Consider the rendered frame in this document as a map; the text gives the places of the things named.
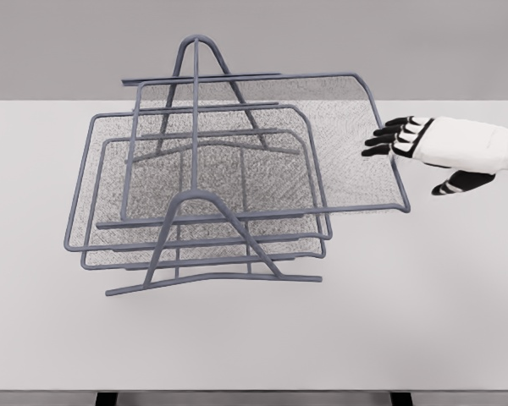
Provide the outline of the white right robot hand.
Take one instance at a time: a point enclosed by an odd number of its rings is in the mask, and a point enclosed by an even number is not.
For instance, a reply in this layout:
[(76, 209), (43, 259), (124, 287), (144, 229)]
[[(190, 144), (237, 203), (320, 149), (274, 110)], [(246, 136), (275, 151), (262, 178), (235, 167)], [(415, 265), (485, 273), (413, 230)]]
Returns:
[(505, 168), (508, 136), (501, 128), (456, 118), (394, 118), (365, 141), (364, 157), (391, 153), (431, 167), (453, 169), (432, 195), (453, 195), (492, 182)]

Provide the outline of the grey mesh folder tray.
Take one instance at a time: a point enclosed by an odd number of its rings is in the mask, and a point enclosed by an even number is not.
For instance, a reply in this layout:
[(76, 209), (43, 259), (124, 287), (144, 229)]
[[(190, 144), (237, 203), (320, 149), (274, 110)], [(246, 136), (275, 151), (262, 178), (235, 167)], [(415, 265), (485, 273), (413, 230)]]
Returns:
[[(135, 80), (133, 116), (160, 115), (165, 132), (171, 115), (191, 116), (200, 132), (206, 112), (243, 112), (231, 125), (291, 129), (310, 148), (325, 215), (411, 209), (395, 161), (362, 157), (363, 142), (380, 127), (373, 96), (356, 74), (222, 74)], [(187, 222), (239, 219), (214, 193), (192, 185), (170, 201), (166, 216), (182, 211)]]
[(124, 140), (104, 149), (91, 220), (96, 269), (143, 267), (170, 201), (192, 185), (217, 195), (268, 255), (321, 255), (329, 219), (307, 145), (290, 132)]
[(219, 196), (274, 255), (320, 256), (330, 238), (320, 212), (309, 146), (291, 129), (231, 125), (243, 112), (206, 112), (200, 132), (191, 116), (131, 113), (92, 118), (64, 238), (66, 250), (148, 251), (170, 201), (191, 186)]

